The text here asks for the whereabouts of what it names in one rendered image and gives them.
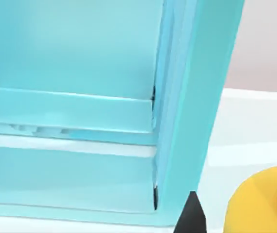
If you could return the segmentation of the light blue rack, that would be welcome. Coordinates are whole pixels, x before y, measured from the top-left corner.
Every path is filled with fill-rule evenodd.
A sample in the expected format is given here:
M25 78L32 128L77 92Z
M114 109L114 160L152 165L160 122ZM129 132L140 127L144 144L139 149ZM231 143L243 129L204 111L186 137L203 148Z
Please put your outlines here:
M0 216L172 226L245 0L0 0Z

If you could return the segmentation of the yellow trophy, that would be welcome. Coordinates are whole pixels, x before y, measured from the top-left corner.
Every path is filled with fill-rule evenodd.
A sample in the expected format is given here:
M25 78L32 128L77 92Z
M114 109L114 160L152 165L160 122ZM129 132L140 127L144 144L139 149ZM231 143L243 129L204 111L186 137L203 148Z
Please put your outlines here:
M223 233L277 233L277 166L253 174L236 189Z

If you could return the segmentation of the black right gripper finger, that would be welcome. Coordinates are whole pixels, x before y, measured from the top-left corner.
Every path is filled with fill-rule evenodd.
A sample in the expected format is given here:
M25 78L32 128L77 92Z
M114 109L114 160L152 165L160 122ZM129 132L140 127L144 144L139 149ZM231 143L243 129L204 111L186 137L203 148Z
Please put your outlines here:
M195 191L190 192L173 233L206 233L206 217Z

